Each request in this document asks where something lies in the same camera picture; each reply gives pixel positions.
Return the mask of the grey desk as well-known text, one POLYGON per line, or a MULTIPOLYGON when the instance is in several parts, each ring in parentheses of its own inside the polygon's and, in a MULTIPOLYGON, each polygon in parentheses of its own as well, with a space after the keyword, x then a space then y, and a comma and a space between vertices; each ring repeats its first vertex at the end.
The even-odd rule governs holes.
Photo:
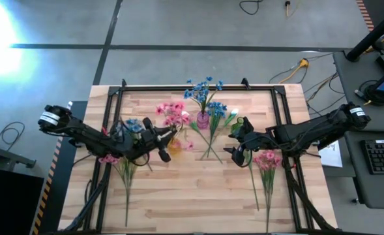
POLYGON ((355 94, 356 89, 362 91, 374 80, 379 80, 384 76, 384 70, 376 62, 379 54, 365 54, 355 62, 347 60, 343 52, 336 52, 332 57, 346 100, 361 106, 365 114, 371 118, 365 130, 384 131, 384 106, 367 104, 366 101, 355 94))
POLYGON ((362 153, 362 140, 384 140, 384 132, 353 132, 345 134, 355 177, 354 183, 361 204, 368 208, 384 209, 384 174, 371 174, 362 153))

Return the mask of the black cabinet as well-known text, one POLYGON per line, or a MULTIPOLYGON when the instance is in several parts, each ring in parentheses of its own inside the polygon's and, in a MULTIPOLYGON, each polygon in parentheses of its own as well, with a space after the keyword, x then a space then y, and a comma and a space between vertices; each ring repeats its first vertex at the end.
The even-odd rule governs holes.
POLYGON ((29 235, 44 179, 0 170, 0 235, 29 235))

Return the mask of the orange black hazard tape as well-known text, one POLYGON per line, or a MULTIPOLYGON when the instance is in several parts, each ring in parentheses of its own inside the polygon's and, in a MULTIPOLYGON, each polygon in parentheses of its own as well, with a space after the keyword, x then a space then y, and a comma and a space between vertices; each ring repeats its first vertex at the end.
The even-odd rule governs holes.
POLYGON ((374 30, 374 23, 372 22, 372 19, 366 9, 366 6, 364 4, 364 1, 363 0, 355 0, 360 12, 361 12, 361 15, 362 15, 362 18, 367 26, 367 29, 369 31, 372 31, 374 30))

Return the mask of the pink artificial flower bunch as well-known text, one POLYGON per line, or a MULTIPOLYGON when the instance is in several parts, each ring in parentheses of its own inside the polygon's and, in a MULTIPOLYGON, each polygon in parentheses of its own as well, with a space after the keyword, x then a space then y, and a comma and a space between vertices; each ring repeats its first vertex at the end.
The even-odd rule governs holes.
POLYGON ((265 150, 253 161, 258 167, 261 176, 266 206, 266 233, 269 233, 271 200, 274 192, 274 177, 276 168, 280 166, 282 159, 280 156, 277 156, 275 151, 265 150))
POLYGON ((134 179, 134 174, 136 172, 137 166, 134 163, 131 163, 126 158, 116 158, 110 154, 105 157, 98 159, 99 163, 110 163, 114 169, 116 169, 118 175, 120 176, 123 185, 125 187, 125 226, 128 226, 128 213, 129 213, 129 203, 130 203, 130 192, 132 187, 132 182, 134 179))
POLYGON ((191 119, 190 114, 185 111, 185 103, 183 101, 163 102, 156 107, 156 114, 164 116, 163 126, 177 129, 175 138, 181 141, 183 150, 191 150, 194 148, 194 142, 188 139, 186 126, 191 119))

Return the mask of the pink glass vase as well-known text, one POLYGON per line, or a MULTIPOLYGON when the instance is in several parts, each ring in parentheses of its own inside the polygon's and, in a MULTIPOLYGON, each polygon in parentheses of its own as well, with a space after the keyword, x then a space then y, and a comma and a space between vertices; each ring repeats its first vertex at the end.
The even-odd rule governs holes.
POLYGON ((199 129, 207 129, 209 126, 209 114, 207 112, 198 112, 196 123, 199 129))

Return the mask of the grey metal stand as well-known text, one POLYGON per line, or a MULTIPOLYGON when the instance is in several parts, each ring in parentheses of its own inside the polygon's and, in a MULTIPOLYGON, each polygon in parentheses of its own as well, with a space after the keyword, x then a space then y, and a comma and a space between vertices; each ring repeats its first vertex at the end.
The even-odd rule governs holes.
POLYGON ((36 161, 0 148, 0 168, 12 172, 16 164, 23 164, 27 168, 33 168, 36 161))

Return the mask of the black metal table frame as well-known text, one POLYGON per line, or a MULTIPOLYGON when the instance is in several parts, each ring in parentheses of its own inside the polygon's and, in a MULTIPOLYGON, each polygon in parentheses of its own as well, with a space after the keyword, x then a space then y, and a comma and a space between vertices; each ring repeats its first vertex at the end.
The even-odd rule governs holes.
MULTIPOLYGON (((93 86, 84 115, 84 122, 100 129, 108 99, 108 91, 114 86, 93 86)), ((171 86, 126 86, 121 100, 120 116, 149 117, 160 126, 164 116, 155 113, 156 106, 163 102, 183 101, 186 110, 196 120, 197 104, 184 100, 185 87, 171 86)), ((310 119, 300 84, 286 85, 225 85, 214 99, 239 109, 239 116, 247 116, 256 131, 276 125, 276 120, 285 123, 300 123, 310 119)), ((213 144, 222 160, 220 163, 211 153, 201 160, 207 144, 201 136, 185 127, 192 149, 171 152, 171 161, 164 163, 158 150, 150 154, 149 167, 139 167, 134 174, 128 224, 126 219, 126 192, 118 173, 111 166, 111 176, 105 200, 101 227, 102 233, 256 233, 265 232, 266 212, 263 187, 257 168, 253 168, 254 184, 258 194, 257 210, 250 171, 239 168, 224 147, 237 146, 238 142, 228 138, 225 128, 213 144)), ((322 217, 333 227, 338 227, 325 175, 319 157, 304 155, 300 158, 302 173, 309 199, 322 217)), ((84 205, 85 183, 93 176, 93 157, 79 162, 73 168, 66 192, 58 229, 71 224, 84 205)), ((274 194, 270 212, 269 231, 295 232, 293 210, 282 167, 276 171, 274 194)))

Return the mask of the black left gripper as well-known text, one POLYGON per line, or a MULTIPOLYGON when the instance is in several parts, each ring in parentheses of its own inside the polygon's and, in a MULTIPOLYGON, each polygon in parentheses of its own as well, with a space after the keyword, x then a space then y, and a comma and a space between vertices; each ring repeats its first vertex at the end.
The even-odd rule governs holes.
POLYGON ((135 163, 135 160, 157 148, 161 160, 165 163, 170 162, 171 157, 166 148, 175 149, 177 147, 177 139, 173 137, 177 134, 177 129, 155 127, 148 117, 143 119, 143 124, 145 130, 140 132, 140 140, 134 147, 131 161, 135 163))

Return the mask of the white paper sheet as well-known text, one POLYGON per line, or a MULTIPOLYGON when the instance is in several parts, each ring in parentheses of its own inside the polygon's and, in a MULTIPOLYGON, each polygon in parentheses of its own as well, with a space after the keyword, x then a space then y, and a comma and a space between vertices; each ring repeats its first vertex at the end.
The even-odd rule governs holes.
POLYGON ((342 168, 342 158, 340 153, 340 145, 338 141, 332 142, 328 146, 319 150, 321 156, 321 164, 323 166, 342 168))

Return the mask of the black computer keyboard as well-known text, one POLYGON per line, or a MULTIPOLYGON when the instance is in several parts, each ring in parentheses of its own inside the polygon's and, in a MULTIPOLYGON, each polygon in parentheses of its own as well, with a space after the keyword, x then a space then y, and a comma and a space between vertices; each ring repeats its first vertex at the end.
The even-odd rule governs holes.
POLYGON ((371 174, 384 174, 384 140, 362 140, 362 153, 371 174))

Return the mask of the yellow glass vase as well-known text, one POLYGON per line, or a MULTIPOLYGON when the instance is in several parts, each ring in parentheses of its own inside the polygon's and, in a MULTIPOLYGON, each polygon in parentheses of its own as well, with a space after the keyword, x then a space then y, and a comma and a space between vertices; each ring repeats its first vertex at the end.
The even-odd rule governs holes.
POLYGON ((168 149, 168 150, 169 150, 171 155, 178 155, 183 150, 181 141, 179 139, 177 139, 177 147, 175 149, 168 149))

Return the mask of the black diagonal pole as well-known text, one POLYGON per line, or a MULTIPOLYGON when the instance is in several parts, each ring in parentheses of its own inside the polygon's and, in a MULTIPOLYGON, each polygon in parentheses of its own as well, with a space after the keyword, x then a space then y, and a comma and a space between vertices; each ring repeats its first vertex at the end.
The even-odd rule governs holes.
POLYGON ((361 54, 363 54, 369 47, 375 44, 375 42, 384 35, 384 20, 374 29, 369 32, 351 51, 345 53, 345 57, 348 61, 355 62, 358 60, 361 54))

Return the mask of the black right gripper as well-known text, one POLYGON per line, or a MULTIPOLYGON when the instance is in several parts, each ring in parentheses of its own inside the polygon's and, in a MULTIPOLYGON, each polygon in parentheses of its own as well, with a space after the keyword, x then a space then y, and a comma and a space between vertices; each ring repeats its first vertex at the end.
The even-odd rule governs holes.
POLYGON ((228 136, 239 142, 237 148, 224 148, 224 151, 232 155, 233 161, 238 166, 244 166, 244 150, 257 151, 261 148, 269 147, 270 144, 269 135, 256 132, 247 117, 244 117, 244 123, 241 128, 228 136))

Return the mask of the green glass vase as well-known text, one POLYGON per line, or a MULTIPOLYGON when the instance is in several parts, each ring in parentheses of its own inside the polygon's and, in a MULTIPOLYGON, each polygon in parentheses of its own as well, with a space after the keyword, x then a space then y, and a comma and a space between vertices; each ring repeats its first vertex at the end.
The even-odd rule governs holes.
POLYGON ((236 133, 241 128, 243 123, 244 123, 244 118, 243 117, 238 117, 236 122, 231 126, 230 133, 231 134, 236 133))

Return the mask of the blue artificial flower bunch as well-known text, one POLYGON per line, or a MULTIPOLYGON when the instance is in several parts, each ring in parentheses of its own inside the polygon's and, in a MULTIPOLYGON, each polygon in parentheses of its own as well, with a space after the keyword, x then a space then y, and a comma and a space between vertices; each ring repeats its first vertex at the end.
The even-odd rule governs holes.
POLYGON ((210 102, 209 105, 208 114, 210 115, 210 122, 209 122, 209 129, 210 129, 210 141, 209 141, 209 148, 207 151, 207 157, 209 156, 211 152, 211 145, 214 140, 214 134, 216 132, 216 129, 218 128, 218 125, 220 123, 220 120, 222 118, 225 118, 226 116, 226 110, 227 106, 222 104, 221 102, 210 102))
POLYGON ((202 114, 206 113, 207 107, 211 107, 212 99, 217 91, 222 91, 224 83, 222 80, 219 80, 214 86, 215 91, 210 95, 210 82, 213 80, 212 76, 207 76, 204 81, 194 84, 192 79, 186 81, 187 84, 190 84, 192 87, 186 89, 183 95, 183 99, 191 99, 198 104, 200 107, 200 112, 202 114))
MULTIPOLYGON (((144 127, 141 124, 139 119, 128 119, 125 121, 125 129, 130 131, 131 137, 134 139, 134 143, 138 142, 140 139, 140 132, 144 131, 144 127)), ((135 160, 135 163, 138 166, 144 166, 146 165, 150 171, 153 171, 151 168, 151 165, 149 164, 149 154, 143 155, 142 160, 135 160)))

